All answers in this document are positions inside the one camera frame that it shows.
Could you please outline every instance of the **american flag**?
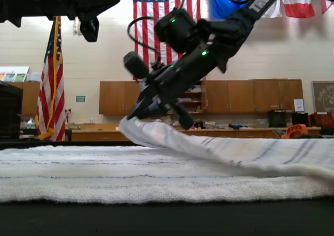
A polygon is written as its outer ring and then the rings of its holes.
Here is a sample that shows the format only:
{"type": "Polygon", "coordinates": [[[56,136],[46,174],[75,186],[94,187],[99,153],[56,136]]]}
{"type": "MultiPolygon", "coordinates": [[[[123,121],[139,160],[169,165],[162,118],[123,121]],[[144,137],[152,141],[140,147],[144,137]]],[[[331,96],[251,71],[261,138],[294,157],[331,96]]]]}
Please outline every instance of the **american flag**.
{"type": "MultiPolygon", "coordinates": [[[[180,7],[182,0],[134,0],[134,19],[142,16],[162,18],[167,15],[174,7],[180,7]]],[[[200,19],[200,0],[186,0],[184,8],[195,21],[200,19]]],[[[144,44],[148,44],[161,52],[161,62],[169,64],[182,57],[177,54],[169,45],[161,43],[154,35],[154,24],[152,20],[143,20],[135,24],[135,38],[144,44]]],[[[148,48],[135,44],[135,51],[141,56],[147,65],[154,62],[158,55],[148,48]]]]}
{"type": "Polygon", "coordinates": [[[65,139],[65,95],[61,18],[55,17],[44,58],[37,124],[40,139],[65,139]]]}

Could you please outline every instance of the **striped towel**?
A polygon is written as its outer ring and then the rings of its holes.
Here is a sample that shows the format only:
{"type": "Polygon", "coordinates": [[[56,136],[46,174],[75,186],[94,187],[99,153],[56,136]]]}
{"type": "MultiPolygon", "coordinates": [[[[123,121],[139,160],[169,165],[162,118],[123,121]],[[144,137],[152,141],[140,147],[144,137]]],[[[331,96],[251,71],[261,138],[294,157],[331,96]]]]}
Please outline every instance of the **striped towel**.
{"type": "Polygon", "coordinates": [[[145,147],[0,151],[0,202],[141,204],[311,198],[334,194],[334,140],[186,136],[161,122],[122,120],[145,147]]]}

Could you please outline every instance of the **white sign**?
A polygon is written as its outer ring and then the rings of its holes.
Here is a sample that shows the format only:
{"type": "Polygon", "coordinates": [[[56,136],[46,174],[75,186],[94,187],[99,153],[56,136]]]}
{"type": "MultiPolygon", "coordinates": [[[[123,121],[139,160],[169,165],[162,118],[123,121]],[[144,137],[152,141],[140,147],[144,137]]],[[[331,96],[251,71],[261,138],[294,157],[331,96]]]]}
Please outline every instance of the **white sign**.
{"type": "Polygon", "coordinates": [[[294,99],[294,111],[295,112],[304,112],[304,100],[303,99],[294,99]]]}

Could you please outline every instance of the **black table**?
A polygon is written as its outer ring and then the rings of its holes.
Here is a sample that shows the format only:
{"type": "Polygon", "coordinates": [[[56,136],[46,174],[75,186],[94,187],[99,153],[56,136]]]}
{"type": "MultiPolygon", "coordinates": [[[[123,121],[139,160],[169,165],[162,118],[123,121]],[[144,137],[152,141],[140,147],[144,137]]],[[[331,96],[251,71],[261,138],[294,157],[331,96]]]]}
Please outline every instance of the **black table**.
{"type": "MultiPolygon", "coordinates": [[[[129,146],[130,142],[0,143],[129,146]]],[[[0,204],[0,236],[53,235],[333,235],[334,198],[252,203],[101,205],[38,200],[0,204]]]]}

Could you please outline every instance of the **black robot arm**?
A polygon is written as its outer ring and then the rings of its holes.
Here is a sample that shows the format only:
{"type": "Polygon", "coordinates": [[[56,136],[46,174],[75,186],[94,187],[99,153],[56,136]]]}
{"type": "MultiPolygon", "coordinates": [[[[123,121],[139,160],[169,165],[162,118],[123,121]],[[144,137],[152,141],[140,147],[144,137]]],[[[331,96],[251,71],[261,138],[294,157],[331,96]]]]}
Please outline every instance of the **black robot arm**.
{"type": "Polygon", "coordinates": [[[67,16],[80,19],[80,31],[89,42],[96,42],[99,32],[97,16],[120,0],[0,0],[0,22],[10,21],[21,27],[22,17],[67,16]]]}
{"type": "Polygon", "coordinates": [[[242,9],[220,22],[201,19],[196,24],[183,9],[174,9],[159,20],[155,31],[160,41],[185,55],[150,73],[138,54],[131,52],[124,57],[126,68],[135,77],[143,79],[141,94],[128,119],[164,116],[172,110],[185,129],[191,128],[193,119],[177,98],[214,68],[225,73],[229,58],[238,52],[254,23],[275,1],[249,0],[242,9]],[[211,34],[215,37],[209,42],[211,34]]]}

